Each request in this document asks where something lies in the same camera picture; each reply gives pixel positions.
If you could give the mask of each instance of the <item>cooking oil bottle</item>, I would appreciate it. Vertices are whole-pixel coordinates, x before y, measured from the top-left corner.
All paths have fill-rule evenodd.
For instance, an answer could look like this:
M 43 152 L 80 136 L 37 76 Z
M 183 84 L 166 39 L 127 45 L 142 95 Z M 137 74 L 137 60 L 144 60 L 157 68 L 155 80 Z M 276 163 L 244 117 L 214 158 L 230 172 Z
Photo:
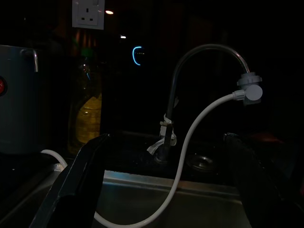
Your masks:
M 84 48 L 81 54 L 83 57 L 73 78 L 69 118 L 68 150 L 72 154 L 77 154 L 84 144 L 100 134 L 101 73 L 91 49 Z

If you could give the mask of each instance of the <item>wall socket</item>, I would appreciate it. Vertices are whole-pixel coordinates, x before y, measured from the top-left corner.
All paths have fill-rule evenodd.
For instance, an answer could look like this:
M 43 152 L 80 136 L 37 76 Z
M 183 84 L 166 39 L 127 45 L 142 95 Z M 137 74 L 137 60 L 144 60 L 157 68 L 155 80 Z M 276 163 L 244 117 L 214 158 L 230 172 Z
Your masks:
M 105 0 L 73 0 L 72 26 L 104 29 Z

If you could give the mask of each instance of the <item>sink drain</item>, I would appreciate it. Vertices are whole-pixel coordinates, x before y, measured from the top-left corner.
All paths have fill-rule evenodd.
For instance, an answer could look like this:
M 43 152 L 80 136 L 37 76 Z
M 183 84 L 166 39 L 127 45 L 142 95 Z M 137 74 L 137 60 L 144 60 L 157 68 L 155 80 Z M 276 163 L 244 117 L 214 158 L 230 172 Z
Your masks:
M 203 155 L 189 155 L 187 156 L 186 163 L 192 169 L 200 172 L 213 172 L 216 168 L 213 160 Z

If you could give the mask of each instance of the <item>sink basin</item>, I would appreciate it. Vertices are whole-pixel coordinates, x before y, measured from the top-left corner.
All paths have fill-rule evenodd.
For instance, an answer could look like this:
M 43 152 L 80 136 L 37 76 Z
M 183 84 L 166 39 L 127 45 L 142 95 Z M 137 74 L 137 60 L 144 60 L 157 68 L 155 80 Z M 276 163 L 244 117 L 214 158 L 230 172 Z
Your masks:
M 0 221 L 0 227 L 29 227 L 60 165 Z M 173 180 L 105 171 L 97 212 L 117 224 L 131 224 L 150 216 L 163 203 Z M 93 228 L 104 227 L 95 220 Z M 167 209 L 148 228 L 249 228 L 234 187 L 180 181 Z

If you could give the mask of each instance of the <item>white hose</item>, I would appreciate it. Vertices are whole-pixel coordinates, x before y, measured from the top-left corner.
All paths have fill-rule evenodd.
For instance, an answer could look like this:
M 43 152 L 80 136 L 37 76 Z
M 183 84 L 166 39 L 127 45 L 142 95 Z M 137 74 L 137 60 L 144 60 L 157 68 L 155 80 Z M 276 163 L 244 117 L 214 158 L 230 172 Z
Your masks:
M 103 217 L 101 217 L 97 212 L 95 212 L 94 218 L 101 223 L 102 225 L 106 226 L 106 227 L 111 227 L 111 228 L 137 228 L 137 227 L 143 227 L 148 225 L 149 223 L 153 222 L 168 206 L 168 204 L 170 203 L 177 185 L 180 181 L 181 178 L 181 171 L 184 165 L 184 160 L 185 160 L 185 156 L 186 156 L 186 152 L 187 152 L 187 147 L 190 141 L 190 138 L 194 132 L 194 130 L 196 129 L 196 127 L 199 125 L 199 123 L 201 122 L 201 120 L 210 112 L 212 111 L 215 107 L 219 106 L 222 103 L 225 103 L 227 101 L 233 100 L 235 98 L 235 96 L 233 94 L 229 94 L 227 96 L 224 96 L 218 100 L 216 100 L 215 102 L 211 103 L 208 107 L 206 107 L 204 109 L 204 111 L 202 111 L 199 116 L 195 119 L 195 121 L 193 122 L 193 124 L 191 125 L 190 129 L 188 130 L 188 133 L 186 135 L 184 144 L 182 146 L 182 150 L 181 150 L 181 156 L 180 156 L 180 162 L 179 162 L 179 166 L 177 168 L 177 172 L 176 172 L 176 176 L 174 179 L 174 183 L 171 187 L 171 190 L 166 198 L 166 200 L 162 203 L 162 205 L 157 209 L 156 212 L 154 212 L 150 217 L 146 218 L 145 220 L 138 222 L 138 223 L 134 223 L 134 224 L 130 224 L 130 225 L 117 225 L 115 223 L 109 222 L 108 220 L 104 219 Z M 66 166 L 66 162 L 63 160 L 63 158 L 57 154 L 56 152 L 49 152 L 47 154 L 50 154 L 52 156 L 54 156 L 62 165 L 62 161 L 65 163 Z
M 44 154 L 48 154 L 48 155 L 53 156 L 54 158 L 57 159 L 57 161 L 59 161 L 59 163 L 63 166 L 63 168 L 65 168 L 67 166 L 67 163 L 63 159 L 63 157 L 61 157 L 61 155 L 59 153 L 56 153 L 55 151 L 52 151 L 52 150 L 42 150 L 40 153 L 44 153 Z

